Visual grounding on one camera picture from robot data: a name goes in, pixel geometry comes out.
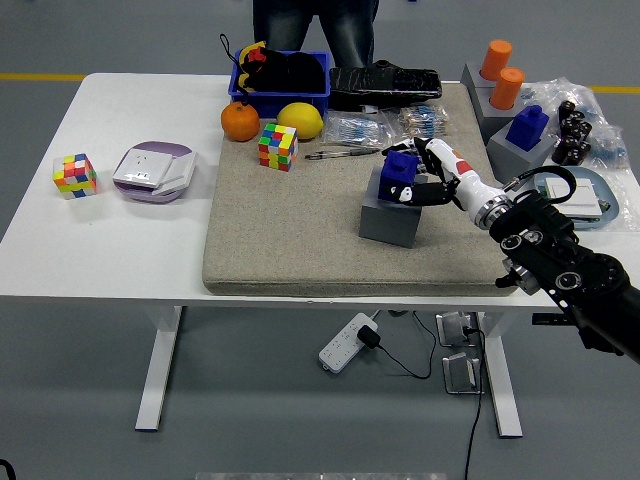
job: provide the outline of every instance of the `robotic arm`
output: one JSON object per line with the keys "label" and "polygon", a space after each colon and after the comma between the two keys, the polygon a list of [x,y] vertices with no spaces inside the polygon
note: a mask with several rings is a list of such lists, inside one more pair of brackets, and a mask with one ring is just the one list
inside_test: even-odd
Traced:
{"label": "robotic arm", "polygon": [[[454,202],[474,225],[489,231],[506,255],[507,274],[496,280],[497,287],[517,285],[529,295],[544,290],[574,321],[586,348],[627,354],[640,363],[640,291],[618,260],[579,245],[573,222],[537,191],[511,201],[506,192],[523,176],[502,189],[490,187],[440,139],[413,138],[390,149],[412,148],[426,172],[440,181],[392,187],[389,193],[396,201],[414,206]],[[549,168],[570,186],[569,195],[556,203],[568,199],[575,178],[561,167]]]}

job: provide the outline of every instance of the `table leg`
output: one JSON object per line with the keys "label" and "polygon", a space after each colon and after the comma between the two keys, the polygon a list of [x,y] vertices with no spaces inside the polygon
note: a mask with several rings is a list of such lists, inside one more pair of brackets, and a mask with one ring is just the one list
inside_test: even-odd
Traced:
{"label": "table leg", "polygon": [[182,307],[146,307],[145,311],[158,331],[142,392],[136,430],[156,432],[162,415],[162,403],[171,369],[171,357],[178,335]]}
{"label": "table leg", "polygon": [[485,334],[485,363],[491,385],[498,433],[504,438],[522,437],[509,367],[502,346],[502,334],[513,322],[513,317],[512,314],[478,313],[478,323]]}

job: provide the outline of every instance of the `blue plastic item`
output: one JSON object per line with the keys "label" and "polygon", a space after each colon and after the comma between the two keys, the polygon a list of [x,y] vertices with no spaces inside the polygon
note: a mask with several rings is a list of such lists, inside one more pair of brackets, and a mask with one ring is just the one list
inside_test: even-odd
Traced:
{"label": "blue plastic item", "polygon": [[[282,52],[285,55],[294,52]],[[310,103],[318,109],[320,116],[324,116],[329,106],[329,68],[331,63],[331,55],[329,52],[305,52],[313,56],[322,65],[325,76],[325,90],[323,93],[286,93],[286,92],[250,92],[249,104],[256,109],[260,118],[276,118],[280,110],[285,106],[294,102]],[[236,58],[240,56],[240,50],[236,52]],[[234,102],[242,101],[244,95],[236,88],[236,79],[238,78],[238,66],[233,64],[231,72],[231,81],[229,82],[229,95]]]}
{"label": "blue plastic item", "polygon": [[414,155],[407,153],[389,151],[384,161],[384,166],[380,172],[380,187],[378,188],[378,198],[393,202],[393,197],[385,191],[385,188],[411,187],[416,178],[416,169],[420,160]]}
{"label": "blue plastic item", "polygon": [[540,105],[530,105],[515,116],[506,139],[528,152],[540,141],[548,121]]}

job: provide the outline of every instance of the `rubik's cube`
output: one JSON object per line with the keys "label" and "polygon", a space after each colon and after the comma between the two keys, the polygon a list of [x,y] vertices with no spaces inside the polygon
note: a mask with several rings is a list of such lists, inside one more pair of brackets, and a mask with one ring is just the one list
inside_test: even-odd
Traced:
{"label": "rubik's cube", "polygon": [[288,172],[298,155],[298,134],[293,127],[268,123],[258,141],[260,165]]}
{"label": "rubik's cube", "polygon": [[84,153],[53,161],[53,182],[67,200],[96,193],[96,171]]}

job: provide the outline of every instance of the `white electronic device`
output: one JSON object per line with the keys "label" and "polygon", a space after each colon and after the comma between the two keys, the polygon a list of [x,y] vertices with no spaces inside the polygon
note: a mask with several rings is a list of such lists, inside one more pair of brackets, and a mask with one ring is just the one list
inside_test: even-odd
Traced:
{"label": "white electronic device", "polygon": [[358,330],[368,325],[376,332],[378,324],[364,313],[359,313],[322,349],[319,358],[322,368],[339,373],[364,346],[358,338]]}
{"label": "white electronic device", "polygon": [[129,185],[157,188],[169,170],[172,159],[170,153],[132,148],[122,159],[113,179]]}
{"label": "white electronic device", "polygon": [[[547,178],[550,198],[558,198],[569,193],[569,186],[561,178]],[[555,205],[560,213],[568,217],[600,217],[602,210],[598,203],[591,180],[576,178],[576,191],[569,200]]]}
{"label": "white electronic device", "polygon": [[174,158],[167,173],[162,177],[158,187],[153,189],[151,195],[166,195],[187,188],[191,182],[195,166],[196,152]]}

